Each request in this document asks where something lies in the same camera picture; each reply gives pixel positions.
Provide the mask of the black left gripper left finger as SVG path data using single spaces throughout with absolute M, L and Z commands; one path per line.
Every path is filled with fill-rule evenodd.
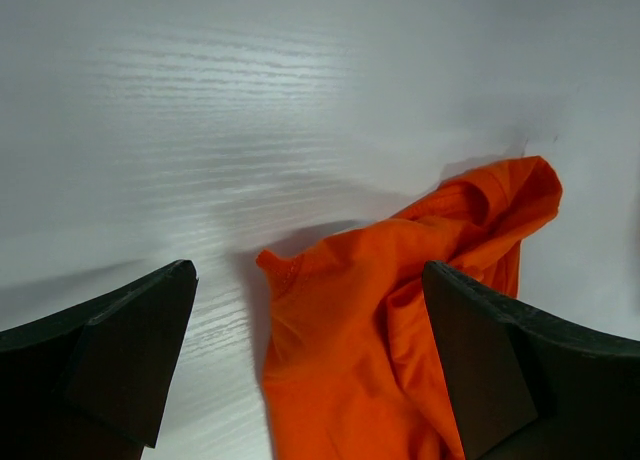
M 1 334 L 4 459 L 139 459 L 155 447 L 198 277 L 177 260 Z

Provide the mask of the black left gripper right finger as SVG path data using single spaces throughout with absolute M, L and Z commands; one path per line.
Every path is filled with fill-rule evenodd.
M 468 459 L 636 459 L 639 343 L 429 262 L 423 289 Z

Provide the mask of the orange t-shirt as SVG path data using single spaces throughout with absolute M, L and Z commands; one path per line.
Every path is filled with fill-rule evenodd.
M 465 172 L 292 258 L 257 257 L 271 291 L 262 373 L 279 459 L 460 459 L 422 272 L 442 261 L 508 296 L 522 241 L 562 197 L 538 156 Z

